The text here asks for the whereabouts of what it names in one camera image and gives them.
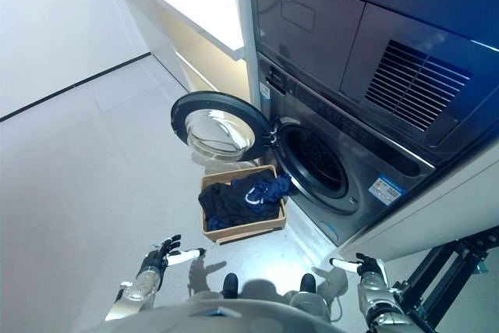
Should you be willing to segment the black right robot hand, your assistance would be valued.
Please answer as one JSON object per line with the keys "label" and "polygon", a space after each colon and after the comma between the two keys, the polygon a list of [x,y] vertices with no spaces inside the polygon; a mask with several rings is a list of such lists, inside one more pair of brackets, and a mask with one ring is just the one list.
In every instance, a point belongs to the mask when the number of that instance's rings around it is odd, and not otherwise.
{"label": "black right robot hand", "polygon": [[381,259],[369,257],[363,253],[356,253],[356,261],[347,261],[332,257],[329,259],[330,265],[339,267],[344,271],[357,273],[363,276],[367,272],[373,272],[380,275],[382,278],[386,276],[384,262]]}

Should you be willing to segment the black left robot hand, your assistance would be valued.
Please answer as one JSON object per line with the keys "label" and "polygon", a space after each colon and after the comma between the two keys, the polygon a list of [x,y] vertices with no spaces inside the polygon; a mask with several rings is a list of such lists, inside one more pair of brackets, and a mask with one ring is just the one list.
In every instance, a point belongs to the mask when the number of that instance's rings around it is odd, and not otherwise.
{"label": "black left robot hand", "polygon": [[164,239],[160,244],[154,245],[143,259],[139,272],[151,268],[156,268],[157,271],[164,271],[168,266],[195,260],[206,253],[204,248],[180,250],[181,238],[182,236],[177,234]]}

